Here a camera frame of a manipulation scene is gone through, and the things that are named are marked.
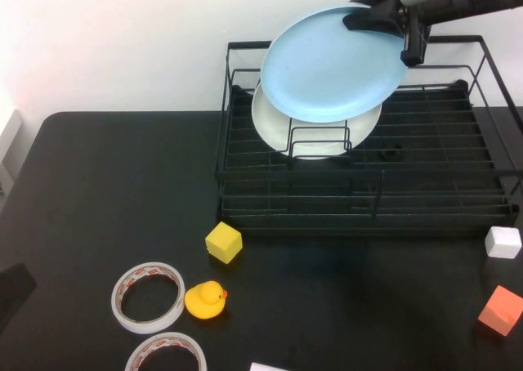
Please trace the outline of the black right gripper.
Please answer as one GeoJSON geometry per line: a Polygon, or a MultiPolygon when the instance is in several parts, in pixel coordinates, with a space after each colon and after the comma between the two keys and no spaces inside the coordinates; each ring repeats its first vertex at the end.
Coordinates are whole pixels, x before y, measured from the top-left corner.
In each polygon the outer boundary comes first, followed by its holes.
{"type": "Polygon", "coordinates": [[[342,19],[350,31],[404,35],[400,54],[406,66],[424,63],[431,26],[423,21],[424,5],[403,6],[400,0],[351,0],[358,7],[342,19]]]}

